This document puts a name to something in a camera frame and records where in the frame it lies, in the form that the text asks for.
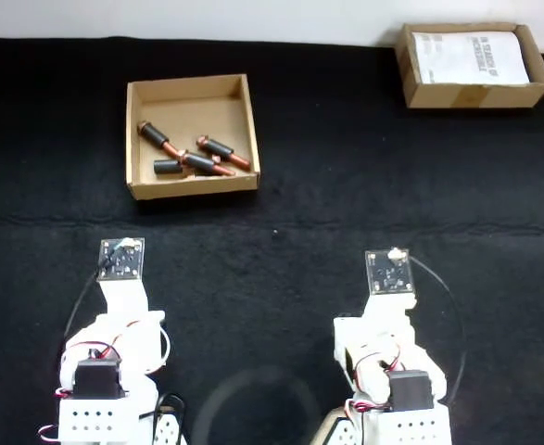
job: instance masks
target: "perforated white plate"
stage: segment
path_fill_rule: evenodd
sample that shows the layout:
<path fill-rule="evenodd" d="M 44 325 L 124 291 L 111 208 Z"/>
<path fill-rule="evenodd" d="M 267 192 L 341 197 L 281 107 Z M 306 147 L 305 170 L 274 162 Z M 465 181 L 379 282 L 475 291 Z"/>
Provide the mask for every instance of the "perforated white plate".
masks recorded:
<path fill-rule="evenodd" d="M 126 398 L 64 399 L 59 404 L 58 437 L 62 442 L 126 442 L 139 422 Z"/>

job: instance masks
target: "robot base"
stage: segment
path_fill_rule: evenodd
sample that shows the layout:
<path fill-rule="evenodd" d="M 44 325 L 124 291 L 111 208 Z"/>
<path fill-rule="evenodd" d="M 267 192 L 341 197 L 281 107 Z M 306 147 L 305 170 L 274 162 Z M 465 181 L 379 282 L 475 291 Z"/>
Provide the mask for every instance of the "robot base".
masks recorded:
<path fill-rule="evenodd" d="M 331 411 L 310 445 L 450 445 L 449 409 L 437 404 L 431 410 L 363 415 L 364 443 L 360 431 L 344 415 Z"/>

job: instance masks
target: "copper tube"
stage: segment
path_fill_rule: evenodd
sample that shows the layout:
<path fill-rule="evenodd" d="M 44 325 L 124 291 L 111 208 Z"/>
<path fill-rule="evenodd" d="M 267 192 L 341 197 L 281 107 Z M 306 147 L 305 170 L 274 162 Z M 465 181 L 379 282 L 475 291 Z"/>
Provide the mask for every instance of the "copper tube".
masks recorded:
<path fill-rule="evenodd" d="M 243 159 L 240 156 L 236 156 L 235 153 L 232 153 L 228 157 L 229 162 L 232 162 L 239 169 L 249 171 L 251 169 L 251 163 L 247 159 Z"/>
<path fill-rule="evenodd" d="M 196 140 L 196 144 L 200 149 L 218 155 L 222 159 L 233 163 L 242 170 L 249 171 L 251 169 L 251 162 L 236 155 L 234 150 L 232 150 L 229 146 L 225 146 L 218 141 L 214 141 L 208 136 L 199 136 Z"/>
<path fill-rule="evenodd" d="M 181 153 L 170 143 L 170 142 L 163 142 L 162 147 L 163 151 L 165 151 L 169 156 L 177 159 L 182 160 Z"/>
<path fill-rule="evenodd" d="M 234 176 L 236 174 L 232 170 L 222 167 L 222 165 L 214 165 L 212 170 L 214 170 L 217 174 L 221 174 L 222 176 Z"/>

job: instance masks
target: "black wire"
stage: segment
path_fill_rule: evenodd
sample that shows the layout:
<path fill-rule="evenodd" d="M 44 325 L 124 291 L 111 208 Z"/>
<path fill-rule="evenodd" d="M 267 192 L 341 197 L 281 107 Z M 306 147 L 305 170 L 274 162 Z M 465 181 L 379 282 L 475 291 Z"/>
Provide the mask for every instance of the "black wire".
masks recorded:
<path fill-rule="evenodd" d="M 165 404 L 165 401 L 167 399 L 173 399 L 174 401 L 177 402 L 178 406 Z M 153 418 L 153 422 L 152 422 L 152 424 L 153 424 L 152 425 L 152 439 L 154 440 L 154 437 L 156 436 L 158 415 L 164 413 L 162 411 L 163 406 L 170 406 L 172 408 L 172 410 L 175 413 L 177 413 L 177 415 L 175 415 L 175 417 L 177 418 L 177 424 L 179 425 L 179 428 L 177 430 L 177 443 L 176 443 L 176 445 L 179 445 L 181 443 L 181 437 L 183 435 L 183 432 L 182 432 L 181 428 L 183 427 L 183 418 L 185 417 L 185 402 L 183 401 L 183 399 L 181 399 L 181 397 L 179 397 L 174 392 L 165 392 L 157 400 L 157 405 L 154 408 L 154 418 Z"/>
<path fill-rule="evenodd" d="M 453 386 L 449 392 L 449 396 L 447 397 L 446 401 L 446 404 L 448 406 L 452 406 L 455 398 L 457 397 L 457 391 L 459 390 L 459 386 L 463 379 L 463 373 L 465 372 L 465 362 L 467 361 L 467 334 L 465 332 L 465 322 L 463 321 L 461 310 L 459 308 L 459 303 L 457 302 L 457 299 L 455 299 L 455 296 L 450 291 L 445 281 L 440 278 L 440 276 L 438 276 L 435 271 L 430 269 L 417 258 L 414 258 L 412 255 L 410 255 L 410 260 L 420 266 L 422 269 L 424 269 L 426 273 L 431 275 L 447 291 L 447 295 L 449 296 L 453 311 L 455 312 L 455 317 L 457 318 L 457 323 L 459 324 L 459 333 L 461 335 L 461 356 L 459 359 L 459 370 L 457 371 L 457 377 L 455 378 L 455 382 L 453 383 Z"/>
<path fill-rule="evenodd" d="M 109 263 L 111 263 L 111 259 L 113 258 L 113 255 L 115 254 L 115 251 L 119 248 L 112 248 L 108 254 L 105 256 L 103 260 L 101 260 L 98 265 L 96 266 L 96 269 L 93 271 L 93 273 L 88 277 L 86 280 L 86 283 L 84 283 L 84 287 L 82 288 L 82 291 L 80 292 L 80 295 L 78 298 L 76 298 L 76 301 L 74 301 L 73 306 L 71 307 L 70 316 L 68 317 L 68 321 L 66 322 L 66 327 L 64 327 L 64 334 L 63 339 L 68 339 L 68 334 L 70 333 L 71 324 L 74 321 L 74 317 L 76 316 L 76 313 L 78 313 L 78 309 L 80 308 L 80 305 L 82 304 L 82 301 L 84 300 L 84 297 L 88 294 L 88 291 L 90 290 L 93 283 L 96 281 L 96 278 L 100 274 L 100 272 L 108 266 Z"/>
<path fill-rule="evenodd" d="M 105 258 L 97 264 L 93 273 L 86 279 L 80 295 L 78 295 L 78 298 L 76 298 L 74 304 L 71 307 L 70 316 L 68 317 L 68 321 L 66 322 L 66 325 L 64 327 L 64 333 L 61 337 L 61 340 L 59 341 L 59 350 L 57 351 L 56 356 L 56 369 L 58 372 L 59 366 L 61 365 L 61 354 L 63 354 L 64 350 L 66 349 L 66 342 L 68 341 L 68 335 L 70 334 L 70 329 L 74 321 L 74 317 L 76 316 L 76 313 L 78 313 L 78 309 L 80 309 L 80 305 L 82 304 L 84 297 L 86 297 L 86 295 L 88 294 L 88 291 L 92 287 L 93 283 L 96 281 L 96 278 L 101 273 L 101 271 L 111 263 L 113 255 L 118 249 L 119 248 L 111 248 Z"/>

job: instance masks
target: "white paper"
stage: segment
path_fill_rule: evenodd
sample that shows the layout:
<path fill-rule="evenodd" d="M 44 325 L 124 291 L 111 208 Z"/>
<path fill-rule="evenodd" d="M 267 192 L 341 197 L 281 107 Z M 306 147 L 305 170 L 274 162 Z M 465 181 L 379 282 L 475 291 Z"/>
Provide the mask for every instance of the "white paper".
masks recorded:
<path fill-rule="evenodd" d="M 514 32 L 414 32 L 423 83 L 529 83 Z"/>

